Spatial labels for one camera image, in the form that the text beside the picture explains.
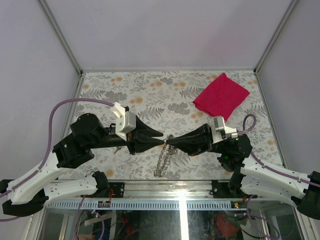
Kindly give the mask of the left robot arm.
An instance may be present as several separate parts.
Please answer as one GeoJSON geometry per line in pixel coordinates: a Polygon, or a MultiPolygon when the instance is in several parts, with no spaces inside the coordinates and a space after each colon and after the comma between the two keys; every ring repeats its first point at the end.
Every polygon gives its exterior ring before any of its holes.
{"type": "Polygon", "coordinates": [[[95,114],[82,114],[70,125],[71,133],[53,147],[44,164],[18,179],[1,180],[0,192],[8,197],[2,204],[3,214],[27,217],[52,202],[71,197],[108,197],[110,184],[103,171],[78,180],[57,179],[92,160],[93,149],[127,147],[135,155],[164,144],[163,133],[147,126],[127,107],[117,117],[116,123],[104,127],[95,114]]]}

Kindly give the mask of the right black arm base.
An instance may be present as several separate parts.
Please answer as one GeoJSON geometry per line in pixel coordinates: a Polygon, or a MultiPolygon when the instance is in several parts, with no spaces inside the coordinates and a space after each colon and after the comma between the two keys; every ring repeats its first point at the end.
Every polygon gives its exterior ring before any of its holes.
{"type": "Polygon", "coordinates": [[[209,194],[214,199],[242,199],[246,195],[241,190],[243,178],[243,174],[233,173],[230,180],[212,180],[209,194]]]}

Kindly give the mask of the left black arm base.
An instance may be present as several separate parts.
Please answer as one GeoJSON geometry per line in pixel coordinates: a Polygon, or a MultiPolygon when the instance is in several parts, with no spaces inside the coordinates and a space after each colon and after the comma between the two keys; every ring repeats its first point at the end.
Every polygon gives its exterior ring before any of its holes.
{"type": "Polygon", "coordinates": [[[123,198],[125,193],[124,182],[109,182],[104,172],[97,171],[92,177],[96,181],[96,192],[91,195],[92,198],[123,198]]]}

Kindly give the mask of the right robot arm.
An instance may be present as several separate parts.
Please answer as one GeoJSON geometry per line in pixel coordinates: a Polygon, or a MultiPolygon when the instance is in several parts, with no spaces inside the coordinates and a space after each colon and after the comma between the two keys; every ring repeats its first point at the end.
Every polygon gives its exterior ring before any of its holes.
{"type": "Polygon", "coordinates": [[[167,140],[190,157],[205,152],[219,154],[218,162],[232,174],[227,189],[231,196],[258,196],[295,207],[301,214],[320,218],[320,174],[289,170],[258,159],[246,132],[227,127],[223,118],[214,124],[167,140]]]}

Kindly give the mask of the metal ring key organizer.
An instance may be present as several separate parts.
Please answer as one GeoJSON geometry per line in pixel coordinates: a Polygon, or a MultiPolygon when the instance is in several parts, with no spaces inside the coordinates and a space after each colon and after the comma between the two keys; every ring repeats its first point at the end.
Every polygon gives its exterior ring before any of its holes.
{"type": "Polygon", "coordinates": [[[162,147],[160,152],[156,168],[153,172],[154,177],[162,178],[166,174],[168,167],[170,166],[170,161],[173,155],[175,155],[178,149],[167,143],[168,140],[173,139],[174,136],[172,134],[168,135],[165,144],[162,147]]]}

